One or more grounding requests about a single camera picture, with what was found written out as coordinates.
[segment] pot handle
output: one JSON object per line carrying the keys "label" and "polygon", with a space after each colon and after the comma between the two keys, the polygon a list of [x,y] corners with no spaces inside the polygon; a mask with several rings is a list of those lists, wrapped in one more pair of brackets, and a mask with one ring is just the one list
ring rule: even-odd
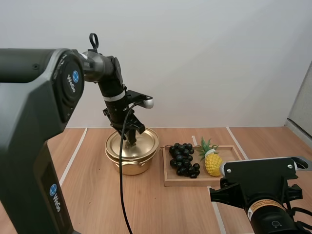
{"label": "pot handle", "polygon": [[142,167],[144,164],[145,164],[145,163],[139,164],[139,162],[137,162],[137,161],[133,161],[133,162],[122,162],[122,166],[126,166],[126,165],[136,165],[136,166]]}

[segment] pot lid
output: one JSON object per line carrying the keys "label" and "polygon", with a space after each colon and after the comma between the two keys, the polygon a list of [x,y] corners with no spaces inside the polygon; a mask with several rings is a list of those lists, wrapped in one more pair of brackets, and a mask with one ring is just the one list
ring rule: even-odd
{"label": "pot lid", "polygon": [[[124,140],[122,145],[123,159],[139,159],[147,157],[152,154],[159,145],[159,138],[157,134],[146,128],[145,132],[139,134],[136,132],[136,143],[130,145],[128,141]],[[114,132],[106,141],[106,151],[114,158],[119,158],[120,135]]]}

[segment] screw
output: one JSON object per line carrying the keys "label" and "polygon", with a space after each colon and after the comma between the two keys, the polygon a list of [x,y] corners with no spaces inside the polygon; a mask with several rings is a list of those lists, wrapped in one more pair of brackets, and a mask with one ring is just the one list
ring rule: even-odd
{"label": "screw", "polygon": [[37,63],[33,64],[33,69],[34,70],[38,70],[39,69],[39,64],[37,64]]}

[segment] pineapple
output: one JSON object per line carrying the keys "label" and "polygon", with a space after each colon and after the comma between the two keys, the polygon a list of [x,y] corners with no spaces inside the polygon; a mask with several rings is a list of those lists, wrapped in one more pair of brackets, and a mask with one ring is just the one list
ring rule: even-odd
{"label": "pineapple", "polygon": [[205,159],[205,167],[207,172],[211,176],[220,176],[220,165],[222,163],[222,158],[218,155],[215,150],[218,148],[217,145],[210,145],[210,140],[206,143],[204,138],[201,138],[201,147],[198,150],[199,155],[202,156],[202,159]]}

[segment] wooden table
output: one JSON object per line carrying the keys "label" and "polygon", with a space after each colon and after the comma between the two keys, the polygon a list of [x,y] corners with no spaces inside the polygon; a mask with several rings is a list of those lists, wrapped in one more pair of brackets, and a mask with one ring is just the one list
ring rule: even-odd
{"label": "wooden table", "polygon": [[[154,129],[160,146],[175,142],[198,143],[201,136],[214,144],[235,145],[226,128]],[[67,129],[49,140],[49,148],[60,178],[84,129]],[[302,155],[312,159],[312,150],[286,127],[231,128],[246,155],[252,158]],[[88,129],[78,154],[62,185],[75,230],[83,234],[126,234],[119,197],[119,175],[105,155],[105,141],[112,129]],[[312,172],[298,172],[292,181],[304,190],[305,208],[312,211]],[[227,234],[253,233],[242,209],[218,204],[215,213],[207,187],[164,187],[161,152],[151,168],[141,175],[124,176],[124,202],[135,234]],[[292,205],[303,207],[303,201]],[[312,223],[306,215],[296,215]],[[16,233],[0,207],[0,233]]]}

